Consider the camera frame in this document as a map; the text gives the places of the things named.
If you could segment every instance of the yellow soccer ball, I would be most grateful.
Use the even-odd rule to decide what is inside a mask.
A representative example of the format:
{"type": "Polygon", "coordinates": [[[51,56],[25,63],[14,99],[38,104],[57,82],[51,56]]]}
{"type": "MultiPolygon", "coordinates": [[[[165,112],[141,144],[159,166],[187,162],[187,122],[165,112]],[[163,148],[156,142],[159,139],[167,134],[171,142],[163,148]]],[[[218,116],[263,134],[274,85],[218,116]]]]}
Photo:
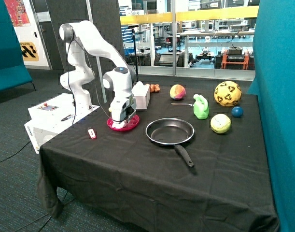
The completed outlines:
{"type": "Polygon", "coordinates": [[[240,86],[233,81],[224,81],[220,83],[215,91],[214,98],[222,106],[237,105],[242,96],[240,86]]]}

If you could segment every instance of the yellow beam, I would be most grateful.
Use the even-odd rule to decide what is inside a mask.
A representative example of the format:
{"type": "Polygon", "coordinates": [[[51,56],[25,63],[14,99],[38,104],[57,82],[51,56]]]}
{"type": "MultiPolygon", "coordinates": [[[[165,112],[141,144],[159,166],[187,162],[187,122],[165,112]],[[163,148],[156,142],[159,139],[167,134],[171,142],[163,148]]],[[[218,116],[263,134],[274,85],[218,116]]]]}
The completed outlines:
{"type": "MultiPolygon", "coordinates": [[[[259,6],[230,7],[204,11],[177,12],[176,21],[257,17],[259,6]]],[[[120,17],[121,25],[172,22],[172,13],[120,17]]]]}
{"type": "Polygon", "coordinates": [[[259,6],[247,6],[204,11],[177,12],[176,21],[252,18],[257,17],[258,10],[259,6]]]}
{"type": "Polygon", "coordinates": [[[172,22],[172,13],[120,17],[121,25],[172,22]]]}

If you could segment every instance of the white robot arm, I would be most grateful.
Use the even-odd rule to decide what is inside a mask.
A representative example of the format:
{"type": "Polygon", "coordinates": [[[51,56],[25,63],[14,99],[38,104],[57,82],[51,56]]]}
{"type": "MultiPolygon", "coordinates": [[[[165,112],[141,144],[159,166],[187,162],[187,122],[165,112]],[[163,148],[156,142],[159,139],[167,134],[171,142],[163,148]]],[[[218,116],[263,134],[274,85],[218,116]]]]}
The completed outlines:
{"type": "MultiPolygon", "coordinates": [[[[69,82],[69,85],[75,88],[75,92],[73,89],[72,91],[77,105],[77,98],[85,98],[82,105],[86,107],[91,105],[89,92],[82,89],[82,84],[94,79],[92,70],[86,64],[84,50],[92,56],[108,58],[116,65],[114,70],[104,74],[103,85],[115,93],[109,109],[112,113],[114,127],[124,127],[136,113],[136,99],[131,91],[132,78],[127,63],[114,46],[103,39],[95,25],[90,21],[63,24],[60,26],[59,34],[61,39],[66,42],[67,50],[70,45],[68,62],[76,67],[75,71],[70,72],[70,74],[75,72],[73,73],[76,76],[76,78],[73,78],[75,83],[69,82]]],[[[67,83],[65,83],[65,80],[62,83],[67,89],[69,89],[68,81],[67,79],[67,83]]]]}

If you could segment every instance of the small blue ball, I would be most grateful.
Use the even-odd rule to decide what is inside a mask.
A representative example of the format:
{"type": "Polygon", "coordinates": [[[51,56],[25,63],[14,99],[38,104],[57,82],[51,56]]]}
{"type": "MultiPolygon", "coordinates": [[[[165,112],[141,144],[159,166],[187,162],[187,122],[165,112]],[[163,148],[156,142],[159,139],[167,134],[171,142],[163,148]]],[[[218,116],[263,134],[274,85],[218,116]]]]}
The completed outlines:
{"type": "Polygon", "coordinates": [[[239,106],[236,106],[231,111],[233,117],[241,117],[244,113],[243,109],[239,106]]]}

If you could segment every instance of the teal chair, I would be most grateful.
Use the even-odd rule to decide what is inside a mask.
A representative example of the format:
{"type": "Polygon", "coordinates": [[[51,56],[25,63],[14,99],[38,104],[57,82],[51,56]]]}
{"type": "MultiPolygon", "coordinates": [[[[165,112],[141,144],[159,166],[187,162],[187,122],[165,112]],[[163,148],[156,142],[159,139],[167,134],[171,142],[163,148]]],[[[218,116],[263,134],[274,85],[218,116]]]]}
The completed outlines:
{"type": "Polygon", "coordinates": [[[0,0],[0,91],[32,83],[6,5],[0,0]]]}
{"type": "Polygon", "coordinates": [[[281,232],[295,232],[295,1],[262,0],[254,35],[257,94],[281,232]]]}

